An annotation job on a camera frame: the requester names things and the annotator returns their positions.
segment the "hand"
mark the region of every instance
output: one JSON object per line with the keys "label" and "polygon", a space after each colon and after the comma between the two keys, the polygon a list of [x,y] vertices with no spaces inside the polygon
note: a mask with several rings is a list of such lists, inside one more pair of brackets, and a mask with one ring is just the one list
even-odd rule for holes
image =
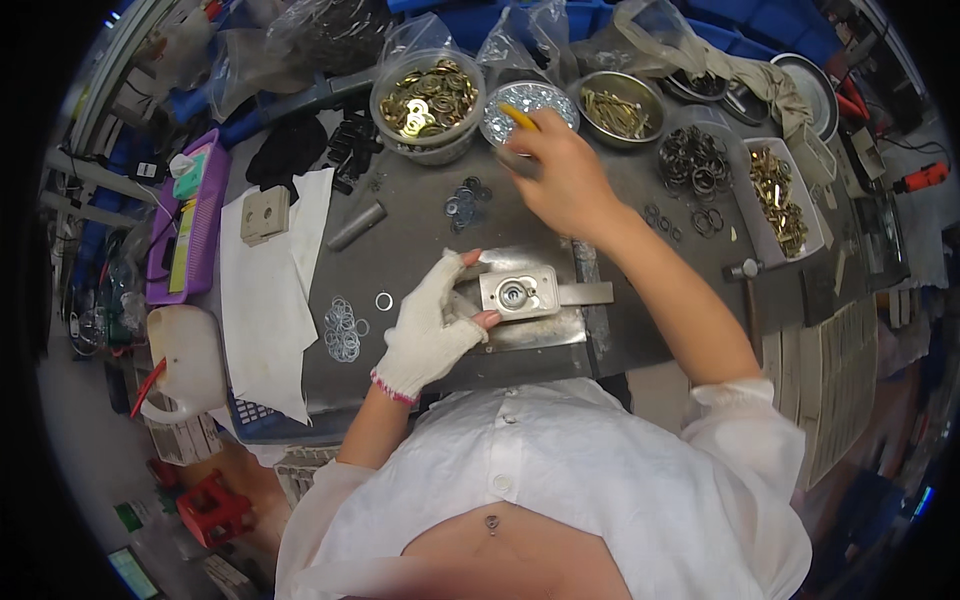
{"label": "hand", "polygon": [[416,403],[423,386],[449,373],[478,342],[490,339],[487,329],[500,323],[500,313],[477,312],[453,292],[457,276],[479,258],[480,250],[466,254],[444,250],[444,257],[403,299],[396,327],[383,334],[387,353],[370,373],[387,396]]}
{"label": "hand", "polygon": [[514,129],[507,148],[543,165],[539,181],[513,174],[523,201],[561,235],[596,245],[625,206],[613,194],[596,153],[551,108],[530,115],[539,131]]}

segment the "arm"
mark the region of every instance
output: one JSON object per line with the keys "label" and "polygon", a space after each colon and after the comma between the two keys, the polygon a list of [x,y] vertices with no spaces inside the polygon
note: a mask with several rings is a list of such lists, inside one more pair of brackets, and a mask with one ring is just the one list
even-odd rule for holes
{"label": "arm", "polygon": [[457,276],[479,258],[479,250],[447,253],[403,299],[396,327],[384,333],[387,353],[371,372],[373,385],[347,430],[338,463],[383,467],[406,437],[410,407],[423,386],[449,373],[500,323],[494,310],[468,316],[449,303]]}
{"label": "arm", "polygon": [[381,468],[407,435],[410,405],[387,396],[371,384],[360,412],[353,418],[337,462]]}
{"label": "arm", "polygon": [[509,142],[543,165],[539,181],[514,175],[527,206],[558,233],[590,242],[616,263],[695,385],[759,377],[750,341],[730,310],[616,198],[589,144],[552,110],[533,118],[540,130],[514,131]]}

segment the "purple basket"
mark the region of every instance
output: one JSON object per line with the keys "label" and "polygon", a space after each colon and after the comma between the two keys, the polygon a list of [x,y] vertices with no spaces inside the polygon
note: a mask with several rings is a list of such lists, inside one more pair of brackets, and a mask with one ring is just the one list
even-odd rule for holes
{"label": "purple basket", "polygon": [[[167,291],[166,276],[170,274],[160,263],[167,240],[177,236],[177,228],[167,225],[170,218],[163,209],[156,211],[151,243],[154,247],[147,257],[147,303],[153,305],[181,304],[190,294],[209,292],[213,286],[213,259],[217,253],[217,235],[220,233],[220,208],[224,205],[227,179],[230,174],[230,155],[220,145],[220,131],[211,130],[183,150],[189,155],[203,144],[212,142],[206,155],[204,176],[197,188],[197,207],[194,210],[190,244],[186,249],[186,281],[183,291]],[[160,203],[174,214],[180,202],[174,198],[174,181],[167,179],[160,192]]]}

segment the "screen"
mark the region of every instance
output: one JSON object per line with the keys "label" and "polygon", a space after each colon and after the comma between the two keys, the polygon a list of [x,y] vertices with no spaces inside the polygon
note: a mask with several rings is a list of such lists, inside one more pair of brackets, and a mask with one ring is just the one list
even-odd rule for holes
{"label": "screen", "polygon": [[136,561],[136,557],[130,548],[121,548],[108,554],[107,558],[124,583],[127,584],[127,587],[133,592],[133,595],[139,600],[149,600],[160,595],[159,590],[147,577],[143,567]]}

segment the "white cotton glove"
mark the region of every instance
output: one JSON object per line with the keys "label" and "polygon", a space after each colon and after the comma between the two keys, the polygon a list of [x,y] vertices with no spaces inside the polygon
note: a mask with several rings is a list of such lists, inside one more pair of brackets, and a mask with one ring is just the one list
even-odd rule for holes
{"label": "white cotton glove", "polygon": [[396,327],[383,334],[387,353],[370,372],[394,400],[415,404],[423,386],[449,373],[478,342],[487,342],[487,329],[500,322],[496,311],[477,313],[453,292],[457,276],[479,257],[479,250],[460,255],[444,249],[444,257],[400,304]]}

